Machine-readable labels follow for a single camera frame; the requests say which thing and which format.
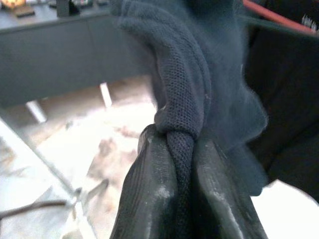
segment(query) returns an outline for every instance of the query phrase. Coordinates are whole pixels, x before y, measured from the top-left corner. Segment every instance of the folded fabric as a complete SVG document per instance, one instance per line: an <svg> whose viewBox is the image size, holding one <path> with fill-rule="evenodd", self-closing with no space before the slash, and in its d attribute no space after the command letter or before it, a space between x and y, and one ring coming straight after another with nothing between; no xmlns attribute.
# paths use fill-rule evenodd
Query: folded fabric
<svg viewBox="0 0 319 239"><path fill-rule="evenodd" d="M166 134L178 184L176 237L191 237L190 174L194 142L202 132L227 155L256 137L267 117L242 77L243 28L233 0L113 0L117 25L149 47L156 60L153 78L159 110L156 128ZM243 158L233 155L231 161ZM250 180L266 177L253 167ZM249 181L250 171L242 177Z"/></svg>

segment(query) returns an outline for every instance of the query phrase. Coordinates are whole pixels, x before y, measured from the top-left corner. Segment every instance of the floor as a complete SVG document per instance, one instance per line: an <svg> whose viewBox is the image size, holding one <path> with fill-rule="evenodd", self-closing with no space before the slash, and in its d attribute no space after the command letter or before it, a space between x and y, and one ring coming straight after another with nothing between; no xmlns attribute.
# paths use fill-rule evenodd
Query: floor
<svg viewBox="0 0 319 239"><path fill-rule="evenodd" d="M98 87L40 100L48 116L42 124L25 106L7 109L16 127L74 188L89 191L107 179L106 190L84 207L98 239L110 236L139 134L156 112L146 76L110 84L109 90L113 104L107 109ZM0 211L66 197L34 155L26 157L5 140L0 138L0 195L6 195ZM269 239L319 238L319 206L297 189L277 181L252 200ZM76 224L65 208L38 210L3 220L0 239L81 239Z"/></svg>

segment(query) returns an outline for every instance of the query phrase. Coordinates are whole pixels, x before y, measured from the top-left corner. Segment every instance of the red cable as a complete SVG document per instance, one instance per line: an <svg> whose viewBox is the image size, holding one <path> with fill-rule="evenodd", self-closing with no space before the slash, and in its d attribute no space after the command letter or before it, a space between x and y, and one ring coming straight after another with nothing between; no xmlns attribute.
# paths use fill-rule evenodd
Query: red cable
<svg viewBox="0 0 319 239"><path fill-rule="evenodd" d="M284 26L287 26L287 27L290 27L294 30L297 30L297 31L303 31L303 32L306 32L306 33L315 33L312 29L302 25L302 24L299 24L295 21L292 21L286 17L283 17L273 11L270 11L269 9L263 7L263 6L260 6L250 0L243 0L243 4L245 7L249 8L251 11L259 14L260 16L263 16L269 20L272 20L272 21L275 21L277 23L280 23Z"/></svg>

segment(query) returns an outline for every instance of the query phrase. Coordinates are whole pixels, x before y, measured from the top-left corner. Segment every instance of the white table leg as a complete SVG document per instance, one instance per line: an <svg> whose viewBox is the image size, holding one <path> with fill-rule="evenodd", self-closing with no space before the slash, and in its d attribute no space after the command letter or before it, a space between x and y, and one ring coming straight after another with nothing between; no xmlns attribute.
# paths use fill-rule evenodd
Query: white table leg
<svg viewBox="0 0 319 239"><path fill-rule="evenodd" d="M108 85L106 83L102 83L100 84L100 89L101 89L105 107L108 108L112 105L112 99L110 96Z"/></svg>
<svg viewBox="0 0 319 239"><path fill-rule="evenodd" d="M47 121L45 112L43 111L43 109L41 108L41 106L39 105L37 101L30 101L26 103L25 106L29 109L31 114L35 117L35 119L39 123L43 123Z"/></svg>

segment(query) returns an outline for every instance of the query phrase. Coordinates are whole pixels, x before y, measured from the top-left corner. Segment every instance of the navy knit fabric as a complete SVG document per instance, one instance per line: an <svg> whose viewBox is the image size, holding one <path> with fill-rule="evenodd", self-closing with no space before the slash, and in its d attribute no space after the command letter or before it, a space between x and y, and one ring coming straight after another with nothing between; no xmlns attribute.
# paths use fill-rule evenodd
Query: navy knit fabric
<svg viewBox="0 0 319 239"><path fill-rule="evenodd" d="M202 132L220 145L230 161L247 161L258 194L266 183L251 154L241 147L266 126L258 98L242 78L242 28L233 0L114 0L119 28L152 49L160 82L157 130L166 134L178 182L176 237L191 238L189 209L193 146Z"/></svg>

